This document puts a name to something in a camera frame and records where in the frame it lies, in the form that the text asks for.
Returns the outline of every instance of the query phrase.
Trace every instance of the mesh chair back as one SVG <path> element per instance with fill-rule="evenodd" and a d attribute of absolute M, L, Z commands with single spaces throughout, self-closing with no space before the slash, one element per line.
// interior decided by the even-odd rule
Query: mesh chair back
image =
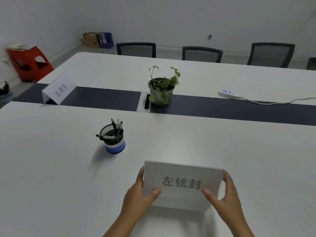
<path fill-rule="evenodd" d="M 156 58 L 155 43 L 118 43 L 116 49 L 118 55 Z"/>
<path fill-rule="evenodd" d="M 316 71 L 316 57 L 311 57 L 308 60 L 308 65 L 306 70 Z"/>
<path fill-rule="evenodd" d="M 182 48 L 182 60 L 196 62 L 216 62 L 220 63 L 223 51 L 198 46 L 184 46 Z"/>
<path fill-rule="evenodd" d="M 253 43 L 247 65 L 287 68 L 294 48 L 285 43 Z"/>

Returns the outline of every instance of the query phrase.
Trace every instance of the brown box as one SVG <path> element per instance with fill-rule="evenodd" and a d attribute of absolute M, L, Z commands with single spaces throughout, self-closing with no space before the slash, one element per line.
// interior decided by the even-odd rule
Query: brown box
<path fill-rule="evenodd" d="M 86 32 L 82 34 L 85 45 L 89 47 L 99 47 L 99 43 L 100 43 L 99 35 L 100 35 L 99 32 Z"/>

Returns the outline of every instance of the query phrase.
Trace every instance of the folded name card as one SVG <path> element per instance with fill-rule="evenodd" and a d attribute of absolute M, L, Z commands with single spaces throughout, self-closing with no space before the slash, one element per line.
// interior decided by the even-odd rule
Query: folded name card
<path fill-rule="evenodd" d="M 223 176 L 223 169 L 145 161 L 143 193 L 148 196 L 160 188 L 152 205 L 204 212 L 211 204 L 201 189 L 217 196 Z"/>
<path fill-rule="evenodd" d="M 76 84 L 70 77 L 63 73 L 56 80 L 42 90 L 44 103 L 52 99 L 56 104 L 60 103 L 76 88 Z"/>

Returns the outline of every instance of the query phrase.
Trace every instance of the gray floor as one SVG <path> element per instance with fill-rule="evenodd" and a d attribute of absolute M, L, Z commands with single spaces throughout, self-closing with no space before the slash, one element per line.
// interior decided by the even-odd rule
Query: gray floor
<path fill-rule="evenodd" d="M 66 55 L 62 56 L 58 60 L 52 63 L 52 66 L 54 68 L 57 68 L 62 63 L 64 63 L 66 60 L 71 58 L 73 55 L 75 55 L 78 52 L 91 52 L 91 53 L 105 53 L 105 54 L 113 54 L 116 55 L 116 48 L 113 47 L 112 49 L 102 49 L 102 48 L 92 48 L 87 47 L 85 45 L 80 45 L 67 53 Z M 156 50 L 156 57 L 157 58 L 163 58 L 163 59 L 174 59 L 174 60 L 181 60 L 182 59 L 182 52 L 181 51 L 170 51 L 170 50 L 162 50 L 157 49 Z M 246 65 L 248 62 L 248 56 L 234 56 L 234 55 L 227 55 L 223 54 L 221 63 L 228 63 L 228 64 L 240 64 L 240 65 Z M 291 61 L 289 68 L 293 69 L 306 69 L 307 62 L 303 61 Z M 24 91 L 26 91 L 28 88 L 30 88 L 33 85 L 33 83 L 20 83 L 19 85 L 12 88 L 12 91 L 15 96 L 20 95 Z"/>

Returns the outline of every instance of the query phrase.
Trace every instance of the red plastic stool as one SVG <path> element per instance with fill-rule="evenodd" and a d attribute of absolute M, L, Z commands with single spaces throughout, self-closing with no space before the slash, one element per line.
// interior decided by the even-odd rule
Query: red plastic stool
<path fill-rule="evenodd" d="M 7 52 L 14 68 L 19 73 L 21 81 L 39 81 L 54 70 L 45 55 L 37 47 L 21 51 L 7 49 Z M 42 57 L 45 62 L 36 61 L 35 59 L 39 56 Z"/>

